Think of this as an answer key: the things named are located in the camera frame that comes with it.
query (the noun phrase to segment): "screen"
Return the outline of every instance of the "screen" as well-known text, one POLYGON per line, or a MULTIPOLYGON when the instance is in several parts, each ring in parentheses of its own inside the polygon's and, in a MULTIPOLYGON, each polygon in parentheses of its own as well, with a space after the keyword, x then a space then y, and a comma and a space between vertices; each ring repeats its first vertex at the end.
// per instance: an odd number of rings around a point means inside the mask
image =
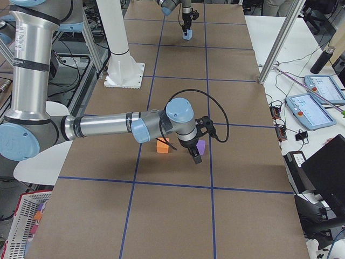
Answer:
POLYGON ((302 164, 316 192, 337 216, 345 216, 344 154, 345 138, 339 134, 302 164))
POLYGON ((310 77, 319 94, 327 100, 344 100, 329 77, 310 77))
POLYGON ((319 104, 308 94, 291 98, 292 102, 303 112, 312 126, 332 122, 329 116, 321 109, 319 104))

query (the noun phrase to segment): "white pole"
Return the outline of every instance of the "white pole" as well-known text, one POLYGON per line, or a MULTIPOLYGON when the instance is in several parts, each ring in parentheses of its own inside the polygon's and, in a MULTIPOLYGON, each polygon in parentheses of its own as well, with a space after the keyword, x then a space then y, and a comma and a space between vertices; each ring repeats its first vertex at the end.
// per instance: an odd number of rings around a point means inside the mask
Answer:
POLYGON ((145 64, 131 57, 120 0, 96 0, 112 53, 106 87, 140 88, 145 64))

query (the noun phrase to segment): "orange block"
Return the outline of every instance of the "orange block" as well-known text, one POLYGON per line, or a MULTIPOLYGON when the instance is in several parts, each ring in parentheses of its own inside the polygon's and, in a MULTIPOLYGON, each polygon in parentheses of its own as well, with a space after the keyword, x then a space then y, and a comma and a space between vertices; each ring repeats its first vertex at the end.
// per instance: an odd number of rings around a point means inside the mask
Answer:
POLYGON ((33 217, 34 220, 40 221, 42 219, 42 212, 36 212, 35 216, 33 217))
POLYGON ((161 143, 160 141, 157 140, 157 153, 168 154, 169 153, 169 146, 167 144, 161 143))

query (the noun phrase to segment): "white plastic basket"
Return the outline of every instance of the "white plastic basket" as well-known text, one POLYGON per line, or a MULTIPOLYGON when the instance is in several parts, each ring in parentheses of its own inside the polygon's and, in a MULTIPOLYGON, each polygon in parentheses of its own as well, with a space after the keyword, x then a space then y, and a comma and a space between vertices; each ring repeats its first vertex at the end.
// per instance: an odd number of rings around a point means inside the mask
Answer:
POLYGON ((33 217, 38 210, 38 206, 49 200, 51 193, 51 191, 42 190, 20 196, 1 259, 25 258, 26 241, 32 237, 30 229, 35 224, 33 217))

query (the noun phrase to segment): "tablet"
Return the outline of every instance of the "tablet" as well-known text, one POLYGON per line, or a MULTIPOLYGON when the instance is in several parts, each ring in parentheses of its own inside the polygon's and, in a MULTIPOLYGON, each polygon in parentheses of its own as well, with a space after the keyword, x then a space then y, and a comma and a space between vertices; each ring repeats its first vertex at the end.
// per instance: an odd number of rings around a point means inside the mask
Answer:
POLYGON ((336 121, 309 93, 286 98, 287 106, 299 122, 308 130, 333 126, 336 121))
POLYGON ((304 82, 309 89, 321 95, 332 104, 345 104, 345 94, 331 76, 305 76, 304 82))

